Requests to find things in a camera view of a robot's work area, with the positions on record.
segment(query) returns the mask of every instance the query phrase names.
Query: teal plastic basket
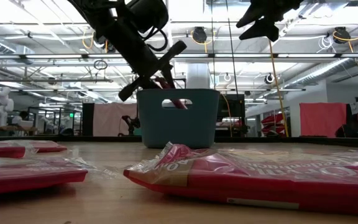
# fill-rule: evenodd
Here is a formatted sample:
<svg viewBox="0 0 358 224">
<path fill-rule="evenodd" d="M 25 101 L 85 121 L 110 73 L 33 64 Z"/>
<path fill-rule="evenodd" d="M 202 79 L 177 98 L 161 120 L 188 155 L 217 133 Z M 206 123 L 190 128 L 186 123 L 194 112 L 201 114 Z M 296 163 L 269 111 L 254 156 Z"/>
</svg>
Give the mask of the teal plastic basket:
<svg viewBox="0 0 358 224">
<path fill-rule="evenodd" d="M 184 144 L 193 149 L 214 143 L 220 92 L 206 89 L 142 90 L 137 93 L 142 140 L 149 148 L 166 143 Z M 187 110 L 163 108 L 163 100 L 186 99 Z"/>
</svg>

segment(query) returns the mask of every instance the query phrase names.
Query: pink curtain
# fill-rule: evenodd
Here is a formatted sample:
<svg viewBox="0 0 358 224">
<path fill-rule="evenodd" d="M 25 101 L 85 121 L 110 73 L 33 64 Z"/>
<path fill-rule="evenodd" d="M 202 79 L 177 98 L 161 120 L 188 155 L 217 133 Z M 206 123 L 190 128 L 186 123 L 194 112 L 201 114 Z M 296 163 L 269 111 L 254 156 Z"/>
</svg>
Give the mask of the pink curtain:
<svg viewBox="0 0 358 224">
<path fill-rule="evenodd" d="M 93 136 L 118 136 L 128 134 L 128 125 L 122 116 L 136 117 L 136 104 L 95 104 L 93 114 Z"/>
<path fill-rule="evenodd" d="M 335 132 L 346 124 L 344 103 L 301 103 L 301 135 L 335 138 Z"/>
</svg>

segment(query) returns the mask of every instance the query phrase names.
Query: white label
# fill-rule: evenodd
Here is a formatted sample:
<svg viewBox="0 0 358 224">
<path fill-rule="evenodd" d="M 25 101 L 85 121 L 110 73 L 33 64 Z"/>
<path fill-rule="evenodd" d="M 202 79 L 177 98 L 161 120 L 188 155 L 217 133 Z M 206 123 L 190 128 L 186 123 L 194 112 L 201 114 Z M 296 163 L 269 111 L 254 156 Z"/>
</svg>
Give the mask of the white label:
<svg viewBox="0 0 358 224">
<path fill-rule="evenodd" d="M 228 203 L 237 204 L 237 205 L 250 205 L 256 207 L 267 207 L 267 208 L 283 208 L 283 209 L 299 209 L 298 203 L 290 202 L 272 202 L 265 200 L 248 200 L 241 198 L 228 198 Z"/>
</svg>

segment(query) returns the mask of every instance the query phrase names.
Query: plastic wrapper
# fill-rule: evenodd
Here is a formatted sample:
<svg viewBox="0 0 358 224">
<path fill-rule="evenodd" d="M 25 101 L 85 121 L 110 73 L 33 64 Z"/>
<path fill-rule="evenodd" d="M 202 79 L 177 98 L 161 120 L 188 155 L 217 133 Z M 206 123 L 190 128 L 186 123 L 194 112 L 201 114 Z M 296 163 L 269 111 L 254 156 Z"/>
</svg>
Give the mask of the plastic wrapper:
<svg viewBox="0 0 358 224">
<path fill-rule="evenodd" d="M 61 157 L 0 158 L 0 194 L 40 189 L 69 182 L 82 182 L 86 175 L 114 178 L 115 173 L 85 163 L 82 159 Z"/>
<path fill-rule="evenodd" d="M 64 150 L 66 150 L 65 146 L 53 141 L 0 141 L 0 157 L 22 158 L 37 152 L 60 152 Z"/>
<path fill-rule="evenodd" d="M 358 151 L 200 149 L 167 144 L 155 159 L 124 171 L 150 190 L 203 200 L 358 214 Z"/>
</svg>

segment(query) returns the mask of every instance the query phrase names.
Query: ceiling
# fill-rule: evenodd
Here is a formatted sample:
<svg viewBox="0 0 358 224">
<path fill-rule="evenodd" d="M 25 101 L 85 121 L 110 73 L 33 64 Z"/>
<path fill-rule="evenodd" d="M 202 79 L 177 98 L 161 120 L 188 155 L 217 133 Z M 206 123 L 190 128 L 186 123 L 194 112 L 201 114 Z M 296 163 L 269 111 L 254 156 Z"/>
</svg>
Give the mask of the ceiling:
<svg viewBox="0 0 358 224">
<path fill-rule="evenodd" d="M 163 31 L 172 38 L 172 42 L 183 40 L 188 46 L 184 54 L 227 54 L 232 50 L 235 54 L 269 53 L 269 42 L 266 38 L 254 38 L 240 41 L 237 37 L 250 26 L 238 29 L 235 24 L 246 12 L 249 4 L 246 2 L 230 1 L 229 12 L 226 5 L 217 4 L 211 10 L 210 4 L 204 0 L 165 0 L 170 15 L 169 23 Z M 346 27 L 352 38 L 358 37 L 358 7 L 344 7 L 347 1 L 335 4 L 318 4 L 313 13 L 306 19 L 299 19 L 299 12 L 307 6 L 303 3 L 297 11 L 285 14 L 285 19 L 277 23 L 281 31 L 285 31 L 279 41 L 273 43 L 275 53 L 330 53 L 349 51 L 347 44 L 332 44 L 328 49 L 321 48 L 322 36 L 332 34 L 335 27 Z M 204 27 L 210 44 L 197 44 L 191 38 L 191 31 L 196 26 Z M 76 9 L 66 0 L 0 0 L 0 42 L 9 46 L 26 46 L 35 54 L 105 54 L 105 49 L 92 44 L 93 29 L 86 23 Z M 152 37 L 148 44 L 162 46 L 161 35 Z M 352 41 L 355 50 L 358 40 Z M 107 78 L 112 82 L 81 82 L 83 88 L 117 89 L 125 86 L 134 77 L 132 69 L 123 59 L 107 59 L 109 67 L 102 71 L 93 69 L 94 60 L 79 62 L 78 60 L 34 60 L 33 64 L 17 63 L 15 61 L 0 61 L 0 69 L 9 70 L 16 75 L 0 73 L 0 78 L 23 78 L 25 70 L 30 78 L 48 79 L 96 79 Z M 218 88 L 234 88 L 235 83 L 225 81 L 225 75 L 231 77 L 236 73 L 238 88 L 262 88 L 265 86 L 264 78 L 273 72 L 272 64 L 268 61 L 245 61 L 235 59 L 232 61 L 210 60 L 202 61 L 199 58 L 188 60 L 173 60 L 174 76 L 187 77 L 189 63 L 208 63 L 209 71 L 216 75 Z M 69 65 L 56 67 L 43 63 Z M 309 69 L 316 63 L 297 62 L 286 60 L 275 63 L 275 69 L 280 80 L 290 80 L 301 72 Z M 67 86 L 57 83 L 27 84 L 31 88 L 57 89 Z M 117 93 L 97 93 L 108 101 L 117 101 Z M 80 100 L 74 93 L 65 93 L 71 100 Z"/>
</svg>

